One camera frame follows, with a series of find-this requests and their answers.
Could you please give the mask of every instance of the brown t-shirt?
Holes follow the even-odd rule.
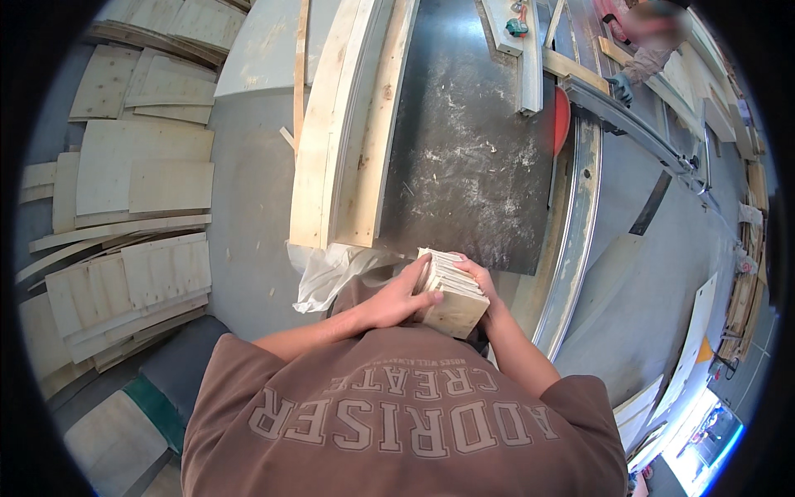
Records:
[[[186,495],[613,495],[626,462],[604,384],[533,398],[467,344],[374,329],[287,364],[231,334],[185,434]]]

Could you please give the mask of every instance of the aluminum rail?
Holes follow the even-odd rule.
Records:
[[[533,343],[554,362],[572,320],[588,267],[602,181],[602,128],[575,116],[574,158],[564,222],[552,283]]]
[[[595,114],[599,120],[607,124],[604,127],[611,133],[628,134],[657,157],[662,168],[671,176],[682,181],[704,205],[719,215],[721,214],[720,206],[709,192],[711,174],[708,159],[705,161],[707,179],[703,179],[698,173],[699,161],[696,157],[688,159],[684,154],[678,153],[654,128],[643,122],[616,99],[575,76],[563,78],[562,87],[572,103]]]

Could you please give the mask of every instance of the green tool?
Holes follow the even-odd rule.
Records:
[[[519,11],[519,17],[508,19],[508,22],[505,24],[505,29],[508,30],[508,33],[510,33],[512,37],[524,38],[527,35],[528,29],[527,23],[525,22],[526,15],[527,6],[522,5],[521,10]]]

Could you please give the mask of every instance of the dark metal table surface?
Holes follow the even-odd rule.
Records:
[[[554,82],[516,113],[516,57],[497,52],[476,0],[421,0],[406,60],[374,247],[455,250],[535,274],[552,175]]]

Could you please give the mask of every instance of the white plastic bag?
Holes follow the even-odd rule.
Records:
[[[293,304],[299,313],[328,309],[354,276],[403,260],[398,254],[342,243],[332,243],[326,250],[287,244],[287,253],[293,267],[304,274],[298,284],[298,302]]]

